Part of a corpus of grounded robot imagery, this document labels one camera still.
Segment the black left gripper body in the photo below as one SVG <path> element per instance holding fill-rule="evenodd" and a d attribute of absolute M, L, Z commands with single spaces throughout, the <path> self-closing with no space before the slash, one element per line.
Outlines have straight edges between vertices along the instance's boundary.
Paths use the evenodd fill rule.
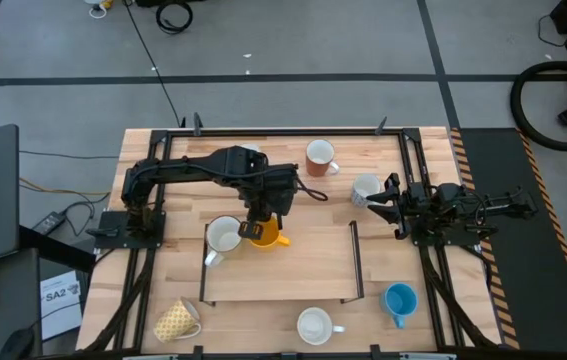
<path fill-rule="evenodd" d="M 273 213 L 286 216 L 296 193 L 296 185 L 274 189 L 242 188 L 241 199 L 248 209 L 246 219 L 249 222 L 266 222 Z"/>

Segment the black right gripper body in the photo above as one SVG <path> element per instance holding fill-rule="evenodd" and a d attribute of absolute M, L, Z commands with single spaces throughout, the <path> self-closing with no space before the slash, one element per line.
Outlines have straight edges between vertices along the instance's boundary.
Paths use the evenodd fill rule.
<path fill-rule="evenodd" d="M 412 231 L 412 224 L 430 207 L 429 187 L 422 182 L 411 182 L 407 189 L 398 193 L 399 175 L 391 173 L 386 179 L 386 189 L 390 191 L 389 223 L 398 225 L 394 231 L 396 238 L 406 238 Z"/>

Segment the white patterned mug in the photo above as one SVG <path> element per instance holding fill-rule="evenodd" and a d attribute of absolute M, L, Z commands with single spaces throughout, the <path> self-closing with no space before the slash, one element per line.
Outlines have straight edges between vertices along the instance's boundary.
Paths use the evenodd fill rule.
<path fill-rule="evenodd" d="M 381 182 L 374 174 L 361 174 L 356 177 L 352 185 L 351 201 L 357 207 L 366 207 L 370 195 L 381 192 Z"/>

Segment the orange mug white handle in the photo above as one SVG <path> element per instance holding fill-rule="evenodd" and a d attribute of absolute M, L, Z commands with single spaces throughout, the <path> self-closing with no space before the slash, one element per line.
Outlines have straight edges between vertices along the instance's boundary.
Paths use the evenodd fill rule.
<path fill-rule="evenodd" d="M 307 173 L 313 177 L 338 174 L 340 167 L 334 157 L 335 148 L 331 142 L 324 139 L 311 141 L 306 147 Z"/>

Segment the blue mug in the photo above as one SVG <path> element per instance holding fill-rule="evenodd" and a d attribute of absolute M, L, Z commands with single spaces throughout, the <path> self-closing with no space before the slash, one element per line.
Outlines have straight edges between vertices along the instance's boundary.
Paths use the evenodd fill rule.
<path fill-rule="evenodd" d="M 388 286 L 379 297 L 381 309 L 393 320 L 398 329 L 404 329 L 406 320 L 412 316 L 419 305 L 418 295 L 406 283 L 394 283 Z"/>

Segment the yellow patterned mug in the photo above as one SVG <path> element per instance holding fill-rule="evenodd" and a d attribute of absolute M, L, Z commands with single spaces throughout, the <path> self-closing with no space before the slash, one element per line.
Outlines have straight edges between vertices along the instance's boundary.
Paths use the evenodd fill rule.
<path fill-rule="evenodd" d="M 155 337 L 163 343 L 192 338 L 201 331 L 200 315 L 184 297 L 163 313 L 153 329 Z"/>

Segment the wooden shelf with black legs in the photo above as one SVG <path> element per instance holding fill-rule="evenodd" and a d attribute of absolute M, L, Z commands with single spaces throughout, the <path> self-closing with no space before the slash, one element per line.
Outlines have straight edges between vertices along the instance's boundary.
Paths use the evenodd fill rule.
<path fill-rule="evenodd" d="M 338 300 L 365 297 L 358 224 L 292 229 L 289 246 L 247 242 L 217 265 L 202 266 L 199 300 L 218 302 Z"/>

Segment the teal mug white interior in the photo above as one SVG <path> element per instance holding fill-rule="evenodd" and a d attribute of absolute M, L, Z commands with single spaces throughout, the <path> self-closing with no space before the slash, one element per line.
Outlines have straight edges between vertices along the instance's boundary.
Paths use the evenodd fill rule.
<path fill-rule="evenodd" d="M 344 326 L 334 325 L 329 314 L 319 307 L 309 307 L 297 319 L 300 338 L 313 346 L 327 343 L 334 333 L 344 333 Z"/>

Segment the black mat with hazard stripes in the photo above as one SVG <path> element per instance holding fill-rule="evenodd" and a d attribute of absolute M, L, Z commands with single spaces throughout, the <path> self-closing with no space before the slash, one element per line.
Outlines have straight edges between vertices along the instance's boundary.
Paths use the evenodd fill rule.
<path fill-rule="evenodd" d="M 528 220 L 495 217 L 485 241 L 495 262 L 492 294 L 503 340 L 522 350 L 567 352 L 567 241 L 534 159 L 517 130 L 450 132 L 461 176 L 493 197 L 521 188 L 538 212 Z"/>

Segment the black power adapter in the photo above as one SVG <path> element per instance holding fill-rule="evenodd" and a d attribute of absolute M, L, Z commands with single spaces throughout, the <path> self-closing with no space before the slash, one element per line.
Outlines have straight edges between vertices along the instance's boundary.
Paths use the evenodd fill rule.
<path fill-rule="evenodd" d="M 52 211 L 46 217 L 36 223 L 32 227 L 32 230 L 39 234 L 47 236 L 58 229 L 66 220 L 67 216 L 63 212 Z"/>

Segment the white printed paper sheet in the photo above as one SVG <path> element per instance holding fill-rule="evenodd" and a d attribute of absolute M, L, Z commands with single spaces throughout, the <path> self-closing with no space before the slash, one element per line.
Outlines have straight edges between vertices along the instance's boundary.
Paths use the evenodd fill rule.
<path fill-rule="evenodd" d="M 40 283 L 42 340 L 78 328 L 82 323 L 81 285 L 75 271 Z"/>

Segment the dark grey desk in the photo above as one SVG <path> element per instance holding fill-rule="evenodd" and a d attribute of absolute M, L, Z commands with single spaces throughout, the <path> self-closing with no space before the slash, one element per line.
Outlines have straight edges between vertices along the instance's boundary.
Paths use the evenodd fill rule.
<path fill-rule="evenodd" d="M 34 249 L 0 258 L 0 351 L 17 330 L 40 319 L 39 258 Z"/>

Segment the black computer mouse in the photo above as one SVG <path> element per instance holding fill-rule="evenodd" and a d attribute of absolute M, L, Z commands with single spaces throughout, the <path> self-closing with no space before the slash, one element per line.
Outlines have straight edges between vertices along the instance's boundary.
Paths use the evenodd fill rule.
<path fill-rule="evenodd" d="M 34 330 L 31 327 L 14 331 L 0 350 L 0 360 L 24 360 L 34 345 Z"/>

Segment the black table frame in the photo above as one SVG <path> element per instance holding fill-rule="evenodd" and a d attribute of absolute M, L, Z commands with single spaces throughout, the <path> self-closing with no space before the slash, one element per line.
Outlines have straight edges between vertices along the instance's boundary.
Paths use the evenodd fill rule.
<path fill-rule="evenodd" d="M 372 173 L 385 178 L 402 173 L 398 135 L 386 130 L 376 135 L 365 128 L 237 129 L 225 135 L 205 130 L 199 137 L 179 134 L 172 143 L 175 157 L 202 156 L 235 144 L 257 144 L 273 163 L 303 164 L 305 148 L 315 139 L 330 141 L 336 150 L 340 172 L 334 176 L 304 177 L 304 183 L 327 195 L 317 202 L 298 194 L 284 220 L 284 233 L 312 226 L 358 224 L 365 297 L 338 300 L 218 302 L 199 300 L 205 226 L 220 215 L 241 216 L 243 208 L 233 190 L 212 183 L 169 185 L 165 189 L 167 214 L 165 240 L 156 252 L 141 349 L 144 353 L 189 354 L 196 346 L 205 353 L 308 353 L 312 346 L 298 335 L 300 313 L 309 307 L 324 309 L 346 328 L 320 346 L 323 353 L 368 352 L 378 345 L 385 352 L 432 351 L 436 347 L 425 278 L 419 250 L 408 239 L 398 240 L 394 228 L 350 199 L 355 177 Z M 419 305 L 398 329 L 379 302 L 391 284 L 409 284 Z M 153 329 L 158 319 L 181 297 L 200 315 L 202 331 L 195 337 L 160 342 Z"/>

